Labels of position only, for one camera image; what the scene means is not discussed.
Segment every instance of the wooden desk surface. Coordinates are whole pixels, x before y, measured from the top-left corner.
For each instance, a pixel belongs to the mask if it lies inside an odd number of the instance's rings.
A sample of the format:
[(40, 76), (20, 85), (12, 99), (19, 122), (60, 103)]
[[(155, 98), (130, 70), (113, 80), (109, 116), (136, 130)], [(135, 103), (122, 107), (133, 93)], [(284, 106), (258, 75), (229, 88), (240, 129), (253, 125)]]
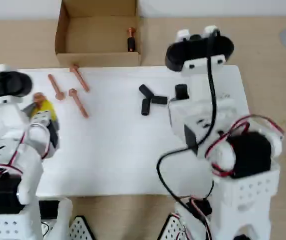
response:
[[(54, 41), (57, 22), (0, 21), (0, 63), (16, 68), (59, 67)], [(229, 64), (240, 68), (251, 112), (267, 115), (286, 131), (286, 48), (278, 34), (286, 17), (143, 19), (142, 65), (164, 65), (167, 46), (179, 29), (201, 33), (215, 24), (230, 36), (235, 52)], [(286, 136), (280, 159), (278, 195), (272, 201), (272, 240), (286, 239)], [(173, 201), (165, 196), (76, 198), (75, 214), (86, 216), (99, 240), (155, 240)]]

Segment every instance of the black wire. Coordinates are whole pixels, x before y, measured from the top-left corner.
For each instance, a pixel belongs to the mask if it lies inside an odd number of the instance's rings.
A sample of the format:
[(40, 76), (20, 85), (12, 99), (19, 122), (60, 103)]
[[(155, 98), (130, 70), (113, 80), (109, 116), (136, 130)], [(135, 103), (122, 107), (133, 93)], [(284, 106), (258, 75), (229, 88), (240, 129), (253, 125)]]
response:
[(208, 194), (203, 198), (203, 200), (208, 199), (208, 197), (211, 195), (211, 193), (212, 193), (212, 191), (213, 191), (213, 188), (214, 188), (214, 181), (212, 181), (212, 187), (211, 187), (211, 189), (209, 190)]
[(43, 235), (43, 237), (49, 232), (49, 225), (45, 222), (42, 221), (42, 224), (47, 226), (47, 231), (45, 232), (45, 234)]
[[(218, 30), (213, 31), (211, 33), (211, 35), (208, 37), (207, 53), (206, 53), (206, 58), (207, 58), (207, 75), (208, 75), (209, 89), (210, 89), (211, 99), (212, 99), (212, 118), (211, 118), (210, 127), (209, 127), (207, 133), (205, 134), (205, 136), (199, 142), (196, 143), (196, 146), (190, 146), (190, 147), (186, 147), (186, 148), (170, 151), (170, 152), (164, 154), (163, 156), (161, 156), (160, 159), (157, 162), (157, 165), (156, 165), (158, 177), (159, 177), (160, 181), (162, 182), (162, 184), (164, 185), (164, 187), (166, 188), (166, 190), (170, 193), (170, 195), (174, 198), (174, 200), (176, 200), (178, 203), (180, 203), (182, 205), (182, 207), (184, 207), (191, 214), (193, 214), (193, 213), (189, 209), (189, 207), (185, 203), (183, 203), (183, 201), (169, 188), (169, 186), (164, 181), (164, 178), (163, 178), (163, 176), (161, 174), (161, 171), (160, 171), (160, 165), (161, 165), (162, 161), (166, 157), (168, 157), (170, 155), (178, 154), (180, 152), (182, 153), (182, 152), (191, 150), (191, 149), (193, 149), (195, 147), (199, 147), (200, 145), (202, 145), (206, 141), (206, 139), (212, 133), (212, 130), (214, 128), (215, 121), (216, 121), (216, 114), (217, 114), (216, 93), (215, 93), (215, 86), (214, 86), (213, 75), (212, 75), (212, 62), (211, 62), (212, 49), (213, 49), (213, 44), (214, 44), (214, 39), (215, 39), (215, 35), (216, 34), (220, 35)], [(211, 194), (211, 192), (213, 190), (213, 187), (214, 187), (214, 182), (212, 182), (212, 188), (211, 188), (209, 194), (205, 198), (208, 198), (208, 196)], [(209, 230), (209, 226), (207, 224), (206, 219), (201, 219), (201, 220), (204, 222), (205, 226), (208, 229), (208, 239), (212, 240), (212, 233)]]

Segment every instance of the copper bolt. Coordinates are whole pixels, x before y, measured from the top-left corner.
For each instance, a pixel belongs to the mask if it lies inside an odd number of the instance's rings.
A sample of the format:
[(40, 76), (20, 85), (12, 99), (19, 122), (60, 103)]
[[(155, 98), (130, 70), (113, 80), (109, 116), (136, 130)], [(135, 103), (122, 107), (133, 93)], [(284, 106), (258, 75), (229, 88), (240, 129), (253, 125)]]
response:
[(78, 72), (78, 66), (73, 65), (72, 67), (69, 68), (69, 71), (73, 72), (75, 74), (76, 78), (78, 79), (80, 84), (83, 86), (84, 90), (86, 92), (89, 92), (89, 87), (88, 87), (87, 83), (84, 81), (83, 77)]
[(44, 96), (44, 94), (42, 92), (35, 93), (33, 96), (33, 99), (34, 99), (34, 103), (36, 104), (36, 107), (38, 109), (41, 109), (43, 102), (46, 101), (46, 97)]
[(132, 38), (134, 36), (134, 33), (136, 32), (136, 29), (130, 27), (129, 29), (127, 29), (127, 32), (129, 34), (129, 37)]
[(55, 90), (56, 99), (59, 100), (59, 101), (65, 99), (65, 94), (62, 91), (60, 91), (60, 89), (59, 89), (59, 87), (57, 85), (57, 82), (55, 81), (54, 76), (51, 75), (51, 74), (48, 74), (48, 78), (49, 78), (49, 81), (51, 81), (51, 84), (52, 84), (52, 86), (53, 86), (53, 88)]
[(77, 96), (77, 91), (75, 89), (69, 89), (68, 91), (68, 96), (72, 97), (76, 103), (76, 105), (78, 106), (79, 110), (81, 111), (83, 117), (88, 118), (88, 114), (83, 106), (83, 104), (81, 103), (81, 101), (79, 100), (78, 96)]

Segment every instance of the cardboard box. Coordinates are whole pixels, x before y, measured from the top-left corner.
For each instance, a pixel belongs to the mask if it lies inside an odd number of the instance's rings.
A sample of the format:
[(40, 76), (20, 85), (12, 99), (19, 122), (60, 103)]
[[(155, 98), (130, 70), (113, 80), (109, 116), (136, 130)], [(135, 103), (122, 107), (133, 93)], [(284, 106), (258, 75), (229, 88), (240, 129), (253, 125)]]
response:
[[(136, 52), (127, 52), (130, 27), (136, 29)], [(136, 0), (62, 0), (55, 51), (63, 67), (139, 66)]]

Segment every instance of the copper screw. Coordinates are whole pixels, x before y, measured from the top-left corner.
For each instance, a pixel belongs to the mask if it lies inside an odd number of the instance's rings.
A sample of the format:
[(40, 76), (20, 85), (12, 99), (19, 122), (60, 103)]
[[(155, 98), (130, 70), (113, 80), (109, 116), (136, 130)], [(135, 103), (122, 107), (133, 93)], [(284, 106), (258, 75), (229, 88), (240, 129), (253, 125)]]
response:
[(136, 29), (130, 27), (129, 29), (127, 29), (127, 32), (129, 34), (129, 37), (132, 38), (134, 36), (134, 33), (136, 32)]
[(81, 111), (83, 117), (88, 118), (88, 114), (87, 114), (83, 104), (81, 103), (81, 101), (79, 100), (79, 98), (77, 96), (77, 91), (74, 88), (69, 89), (68, 96), (70, 96), (74, 99), (74, 101), (75, 101), (76, 105), (78, 106), (79, 110)]
[(84, 90), (86, 92), (89, 92), (89, 87), (87, 85), (87, 83), (84, 81), (83, 77), (80, 75), (80, 73), (78, 72), (78, 66), (73, 65), (69, 68), (70, 72), (73, 72), (76, 76), (76, 78), (78, 79), (78, 81), (80, 82), (80, 84), (83, 86)]
[(62, 91), (60, 91), (60, 89), (59, 89), (59, 87), (57, 85), (57, 82), (55, 81), (54, 76), (51, 75), (51, 74), (48, 74), (48, 78), (49, 78), (49, 81), (51, 81), (51, 84), (52, 84), (52, 86), (53, 86), (53, 88), (55, 90), (56, 99), (59, 100), (59, 101), (65, 99), (65, 94)]

